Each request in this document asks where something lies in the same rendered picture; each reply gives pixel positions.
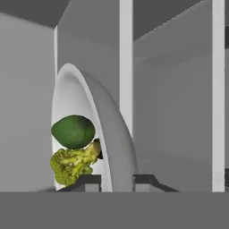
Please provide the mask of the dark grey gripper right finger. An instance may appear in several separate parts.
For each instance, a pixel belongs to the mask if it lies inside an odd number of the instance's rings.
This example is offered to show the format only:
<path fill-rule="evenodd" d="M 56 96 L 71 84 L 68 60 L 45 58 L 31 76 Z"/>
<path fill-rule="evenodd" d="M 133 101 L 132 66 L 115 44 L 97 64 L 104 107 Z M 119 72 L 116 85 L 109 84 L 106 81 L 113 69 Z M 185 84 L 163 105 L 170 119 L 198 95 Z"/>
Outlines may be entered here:
<path fill-rule="evenodd" d="M 153 174 L 135 174 L 132 177 L 134 192 L 177 192 L 177 190 L 162 184 Z"/>

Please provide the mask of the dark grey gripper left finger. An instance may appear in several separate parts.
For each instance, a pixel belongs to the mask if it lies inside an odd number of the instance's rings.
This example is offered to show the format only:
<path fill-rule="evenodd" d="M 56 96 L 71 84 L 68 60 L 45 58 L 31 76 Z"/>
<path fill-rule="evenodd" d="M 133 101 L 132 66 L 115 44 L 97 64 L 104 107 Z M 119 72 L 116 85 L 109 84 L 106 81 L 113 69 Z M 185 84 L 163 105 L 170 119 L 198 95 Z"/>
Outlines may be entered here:
<path fill-rule="evenodd" d="M 73 192 L 101 192 L 101 175 L 100 174 L 83 174 L 75 184 L 64 187 L 59 190 Z"/>

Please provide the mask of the white bowl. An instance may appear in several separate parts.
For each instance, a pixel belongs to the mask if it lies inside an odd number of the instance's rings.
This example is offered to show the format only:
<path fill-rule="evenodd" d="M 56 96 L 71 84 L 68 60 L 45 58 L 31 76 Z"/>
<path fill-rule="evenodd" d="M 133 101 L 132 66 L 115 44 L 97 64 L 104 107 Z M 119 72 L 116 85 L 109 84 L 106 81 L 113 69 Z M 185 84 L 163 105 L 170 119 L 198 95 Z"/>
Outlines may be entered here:
<path fill-rule="evenodd" d="M 138 166 L 126 123 L 105 87 L 73 64 L 64 64 L 56 76 L 51 122 L 67 115 L 83 115 L 96 128 L 103 158 L 93 173 L 101 176 L 102 191 L 131 191 Z"/>

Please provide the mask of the yellow-green broccoli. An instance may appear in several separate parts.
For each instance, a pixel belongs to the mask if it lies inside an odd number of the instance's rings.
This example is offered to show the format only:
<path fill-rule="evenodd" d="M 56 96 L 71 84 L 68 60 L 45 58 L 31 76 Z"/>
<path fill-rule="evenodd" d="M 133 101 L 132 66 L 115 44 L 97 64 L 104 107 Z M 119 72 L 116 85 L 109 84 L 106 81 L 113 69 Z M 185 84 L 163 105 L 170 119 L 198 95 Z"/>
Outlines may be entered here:
<path fill-rule="evenodd" d="M 86 148 L 58 149 L 50 159 L 55 181 L 65 187 L 75 184 L 82 174 L 92 174 L 92 166 L 102 159 L 100 140 L 95 139 Z"/>

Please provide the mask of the green avocado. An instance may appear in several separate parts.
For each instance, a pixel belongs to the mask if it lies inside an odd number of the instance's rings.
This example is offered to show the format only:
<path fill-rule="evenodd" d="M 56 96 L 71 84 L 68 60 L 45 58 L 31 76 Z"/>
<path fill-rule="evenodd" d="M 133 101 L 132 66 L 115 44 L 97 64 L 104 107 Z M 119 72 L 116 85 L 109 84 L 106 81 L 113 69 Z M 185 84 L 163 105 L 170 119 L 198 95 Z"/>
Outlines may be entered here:
<path fill-rule="evenodd" d="M 53 137 L 69 149 L 84 148 L 90 144 L 96 134 L 93 122 L 82 115 L 68 115 L 51 128 Z"/>

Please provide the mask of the grey fridge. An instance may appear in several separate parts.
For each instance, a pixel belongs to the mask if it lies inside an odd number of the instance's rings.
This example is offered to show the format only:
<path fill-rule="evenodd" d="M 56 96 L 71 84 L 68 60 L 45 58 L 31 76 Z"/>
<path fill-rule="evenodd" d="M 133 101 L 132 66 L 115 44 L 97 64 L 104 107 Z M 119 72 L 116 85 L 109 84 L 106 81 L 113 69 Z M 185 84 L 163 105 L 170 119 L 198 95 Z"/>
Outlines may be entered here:
<path fill-rule="evenodd" d="M 152 0 L 70 0 L 55 28 L 55 79 L 73 64 L 100 82 L 132 138 L 138 172 L 181 192 L 225 188 L 224 0 L 200 0 L 141 38 Z"/>

